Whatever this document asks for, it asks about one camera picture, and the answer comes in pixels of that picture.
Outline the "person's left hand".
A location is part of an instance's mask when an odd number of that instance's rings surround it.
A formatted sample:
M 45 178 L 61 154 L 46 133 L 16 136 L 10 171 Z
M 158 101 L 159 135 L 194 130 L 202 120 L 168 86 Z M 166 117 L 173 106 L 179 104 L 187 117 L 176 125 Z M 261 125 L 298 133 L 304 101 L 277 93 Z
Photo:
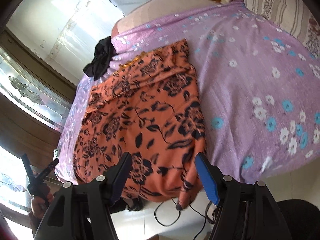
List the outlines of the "person's left hand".
M 30 219 L 42 219 L 48 207 L 45 200 L 39 196 L 32 196 L 31 198 L 31 212 L 29 213 Z

